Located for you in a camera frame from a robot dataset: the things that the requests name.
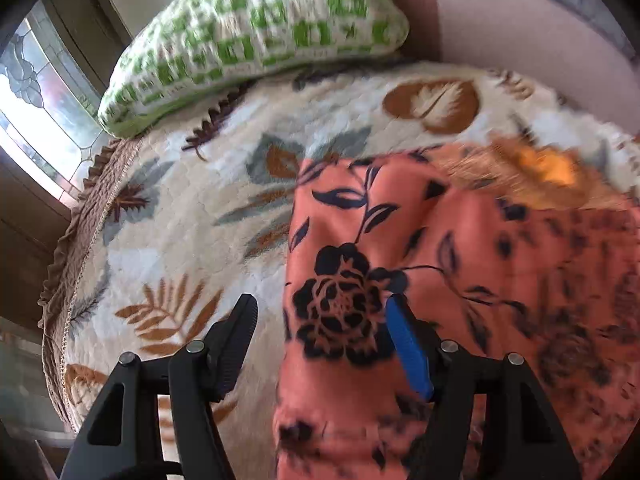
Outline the stained glass window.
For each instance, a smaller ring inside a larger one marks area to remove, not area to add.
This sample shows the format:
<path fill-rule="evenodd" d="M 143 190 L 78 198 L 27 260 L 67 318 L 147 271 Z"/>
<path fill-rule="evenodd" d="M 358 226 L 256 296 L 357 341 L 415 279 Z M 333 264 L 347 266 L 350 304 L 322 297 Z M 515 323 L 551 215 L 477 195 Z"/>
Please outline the stained glass window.
<path fill-rule="evenodd" d="M 1 147 L 66 207 L 78 205 L 109 136 L 96 120 L 100 94 L 38 1 L 1 53 Z"/>

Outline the orange black floral garment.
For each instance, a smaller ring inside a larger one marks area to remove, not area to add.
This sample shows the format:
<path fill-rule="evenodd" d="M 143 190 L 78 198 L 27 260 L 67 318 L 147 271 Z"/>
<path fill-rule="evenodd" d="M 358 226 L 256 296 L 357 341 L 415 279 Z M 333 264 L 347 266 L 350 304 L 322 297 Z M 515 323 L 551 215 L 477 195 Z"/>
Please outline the orange black floral garment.
<path fill-rule="evenodd" d="M 297 176 L 273 427 L 280 479 L 402 479 L 431 407 L 385 321 L 518 352 L 580 471 L 639 421 L 639 208 L 571 152 L 507 140 L 307 159 Z"/>

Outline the green white checkered pillow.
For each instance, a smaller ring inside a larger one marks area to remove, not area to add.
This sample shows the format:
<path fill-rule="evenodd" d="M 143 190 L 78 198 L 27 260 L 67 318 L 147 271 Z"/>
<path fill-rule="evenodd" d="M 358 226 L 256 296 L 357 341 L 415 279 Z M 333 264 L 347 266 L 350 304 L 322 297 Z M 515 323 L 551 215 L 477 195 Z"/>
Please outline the green white checkered pillow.
<path fill-rule="evenodd" d="M 127 139 L 209 92 L 291 67 L 388 55 L 408 33 L 393 0 L 174 0 L 122 52 L 99 123 Z"/>

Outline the cream leaf-pattern blanket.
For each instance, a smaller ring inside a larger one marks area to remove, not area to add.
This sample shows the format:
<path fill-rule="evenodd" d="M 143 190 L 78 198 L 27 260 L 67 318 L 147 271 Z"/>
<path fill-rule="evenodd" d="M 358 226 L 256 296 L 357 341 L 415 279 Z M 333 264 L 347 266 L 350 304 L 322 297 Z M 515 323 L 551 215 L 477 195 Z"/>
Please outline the cream leaf-pattern blanket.
<path fill-rule="evenodd" d="M 186 108 L 111 146 L 58 244 L 61 274 L 46 307 L 43 367 L 63 422 L 82 424 L 122 352 L 167 356 L 249 292 L 256 335 L 214 416 L 240 478 L 278 478 L 273 419 L 303 162 L 498 140 L 571 152 L 632 201 L 639 149 L 630 136 L 498 70 L 326 66 Z"/>

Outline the pink quilted bolster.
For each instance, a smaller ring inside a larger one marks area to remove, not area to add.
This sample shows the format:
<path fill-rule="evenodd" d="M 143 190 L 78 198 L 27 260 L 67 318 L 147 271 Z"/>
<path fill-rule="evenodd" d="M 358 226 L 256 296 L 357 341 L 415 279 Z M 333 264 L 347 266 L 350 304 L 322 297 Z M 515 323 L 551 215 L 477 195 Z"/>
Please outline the pink quilted bolster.
<path fill-rule="evenodd" d="M 416 60 L 513 70 L 604 122 L 639 131 L 639 72 L 607 39 L 552 0 L 393 0 Z"/>

